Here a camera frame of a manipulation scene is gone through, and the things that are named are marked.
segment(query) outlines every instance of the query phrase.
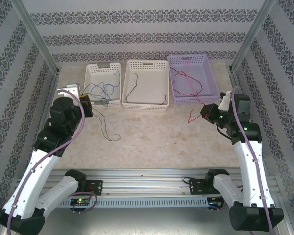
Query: floor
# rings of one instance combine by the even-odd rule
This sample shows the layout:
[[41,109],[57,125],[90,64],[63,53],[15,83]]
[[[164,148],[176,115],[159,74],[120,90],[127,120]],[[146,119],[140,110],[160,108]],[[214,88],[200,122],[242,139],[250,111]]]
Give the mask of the floor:
[[[211,66],[220,92],[232,90],[225,64]],[[125,68],[126,63],[121,63],[121,91]],[[79,83],[83,89],[85,70],[85,65],[63,66],[57,88]],[[196,117],[202,105],[174,105],[171,88],[169,96],[168,109],[160,113],[126,111],[123,107],[100,109],[106,116],[110,138],[116,138],[114,133],[118,133],[121,139],[108,141],[102,135],[100,121],[86,118],[81,135],[67,147],[55,168],[239,167],[231,142],[214,125],[202,118],[187,124],[190,110],[194,109],[192,116]]]

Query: purple plastic basket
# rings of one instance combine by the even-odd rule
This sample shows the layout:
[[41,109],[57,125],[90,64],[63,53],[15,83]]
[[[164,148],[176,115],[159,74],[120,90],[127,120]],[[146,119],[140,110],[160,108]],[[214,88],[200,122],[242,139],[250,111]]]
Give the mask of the purple plastic basket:
[[169,76],[171,80],[174,104],[199,103],[198,99],[193,96],[193,89],[196,92],[201,90],[201,85],[190,78],[178,74],[175,79],[177,72],[174,69],[182,71],[186,75],[201,82],[202,91],[198,94],[200,102],[204,104],[211,104],[219,98],[220,93],[206,54],[169,55],[167,60],[170,67]]

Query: white plastic basket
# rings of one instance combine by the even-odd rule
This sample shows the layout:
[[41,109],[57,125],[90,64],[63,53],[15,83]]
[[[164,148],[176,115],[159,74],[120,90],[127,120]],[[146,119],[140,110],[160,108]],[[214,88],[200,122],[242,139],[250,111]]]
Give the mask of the white plastic basket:
[[128,60],[122,105],[126,110],[166,111],[169,105],[168,62]]
[[102,62],[86,66],[84,94],[88,94],[95,108],[117,108],[121,106],[120,63]]
[[[219,98],[220,93],[206,54],[169,55],[167,59],[174,104],[194,104],[199,103],[199,100],[204,104],[212,104]],[[185,73],[196,81],[179,74],[175,77],[177,72],[174,69]],[[198,100],[192,94],[201,89]]]

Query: table surface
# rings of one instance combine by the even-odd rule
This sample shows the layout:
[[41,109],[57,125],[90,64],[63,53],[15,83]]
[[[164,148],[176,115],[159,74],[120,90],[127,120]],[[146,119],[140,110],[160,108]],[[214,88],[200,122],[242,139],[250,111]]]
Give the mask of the table surface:
[[[232,90],[224,63],[211,64],[220,91]],[[126,62],[121,63],[121,91]],[[79,83],[84,87],[86,66],[63,66],[57,88]],[[187,124],[191,109],[196,117],[202,105],[174,105],[170,87],[165,112],[99,109],[106,116],[111,142],[104,138],[96,117],[85,120],[80,136],[66,149],[57,169],[145,169],[239,167],[231,142],[220,135],[216,126],[203,118]]]

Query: damask pattern wall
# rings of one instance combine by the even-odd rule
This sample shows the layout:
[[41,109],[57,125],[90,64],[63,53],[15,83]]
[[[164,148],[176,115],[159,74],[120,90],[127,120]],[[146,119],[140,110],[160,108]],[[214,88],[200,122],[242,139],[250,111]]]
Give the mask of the damask pattern wall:
[[58,63],[206,53],[231,64],[264,0],[25,0]]
[[21,178],[53,74],[8,0],[0,0],[0,207]]
[[294,0],[276,1],[237,77],[253,100],[265,164],[278,180],[294,228]]

